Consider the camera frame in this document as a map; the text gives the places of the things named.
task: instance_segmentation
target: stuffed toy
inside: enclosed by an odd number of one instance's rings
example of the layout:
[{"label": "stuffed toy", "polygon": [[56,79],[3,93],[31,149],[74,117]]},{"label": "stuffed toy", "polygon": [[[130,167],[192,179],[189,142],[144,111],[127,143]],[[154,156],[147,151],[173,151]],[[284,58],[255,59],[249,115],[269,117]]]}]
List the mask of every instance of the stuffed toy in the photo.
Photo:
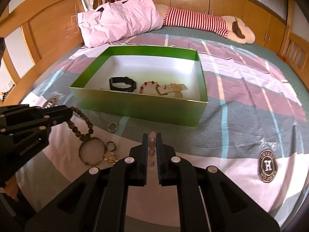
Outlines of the stuffed toy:
[{"label": "stuffed toy", "polygon": [[239,44],[252,44],[255,41],[253,31],[239,18],[215,17],[162,4],[155,6],[163,18],[163,25],[211,31]]}]

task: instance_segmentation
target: logo emblem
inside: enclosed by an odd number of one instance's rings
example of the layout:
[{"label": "logo emblem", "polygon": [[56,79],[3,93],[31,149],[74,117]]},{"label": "logo emblem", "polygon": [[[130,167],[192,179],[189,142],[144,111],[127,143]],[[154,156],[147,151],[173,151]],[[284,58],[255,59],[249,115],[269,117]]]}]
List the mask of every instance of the logo emblem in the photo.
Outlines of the logo emblem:
[{"label": "logo emblem", "polygon": [[259,155],[258,172],[260,179],[265,183],[270,183],[278,172],[278,165],[270,149],[263,150]]},{"label": "logo emblem", "polygon": [[47,100],[42,106],[43,109],[54,107],[57,104],[58,99],[56,97],[52,97]]}]

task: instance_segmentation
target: belt buckle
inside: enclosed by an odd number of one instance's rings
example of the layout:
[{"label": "belt buckle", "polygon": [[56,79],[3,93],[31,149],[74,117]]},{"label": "belt buckle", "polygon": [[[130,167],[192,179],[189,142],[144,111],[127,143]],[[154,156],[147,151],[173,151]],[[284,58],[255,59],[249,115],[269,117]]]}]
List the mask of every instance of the belt buckle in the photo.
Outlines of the belt buckle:
[{"label": "belt buckle", "polygon": [[159,92],[159,90],[158,90],[158,87],[160,87],[160,86],[157,85],[157,86],[155,87],[155,90],[156,90],[156,92],[157,92],[160,96],[168,95],[168,93],[163,93],[163,94],[161,94],[161,93]]}]

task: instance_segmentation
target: gold pendant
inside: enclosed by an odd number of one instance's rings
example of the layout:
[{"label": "gold pendant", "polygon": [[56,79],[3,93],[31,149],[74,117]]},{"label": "gold pendant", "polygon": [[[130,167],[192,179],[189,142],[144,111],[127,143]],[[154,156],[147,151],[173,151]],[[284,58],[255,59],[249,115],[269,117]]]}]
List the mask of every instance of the gold pendant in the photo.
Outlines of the gold pendant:
[{"label": "gold pendant", "polygon": [[109,164],[115,164],[118,161],[118,156],[114,152],[107,151],[104,155],[104,160]]}]

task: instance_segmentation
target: green box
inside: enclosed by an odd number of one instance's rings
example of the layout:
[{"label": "green box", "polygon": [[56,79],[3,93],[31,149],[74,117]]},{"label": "green box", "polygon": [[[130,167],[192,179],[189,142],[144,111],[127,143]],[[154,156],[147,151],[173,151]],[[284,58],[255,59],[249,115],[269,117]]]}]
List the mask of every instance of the green box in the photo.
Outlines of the green box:
[{"label": "green box", "polygon": [[[151,75],[157,78],[151,79],[151,81],[160,80],[160,82],[163,81],[163,84],[178,83],[182,77],[186,79],[186,76],[194,76],[198,100],[112,91],[109,88],[100,89],[100,81],[107,87],[109,80],[107,75],[116,69],[126,70],[131,74],[128,77],[134,77],[133,79],[137,82],[137,91],[139,83],[142,84],[141,81],[148,81],[143,78],[150,78]],[[175,74],[180,74],[182,77],[179,79],[173,77],[173,73],[171,73],[173,69],[175,69]],[[90,84],[92,83],[96,85],[94,87],[98,88],[85,88],[89,81],[91,81]],[[208,103],[205,79],[197,51],[174,47],[135,45],[108,47],[77,78],[72,84],[71,90],[79,106],[84,109],[189,126],[198,125]]]}]

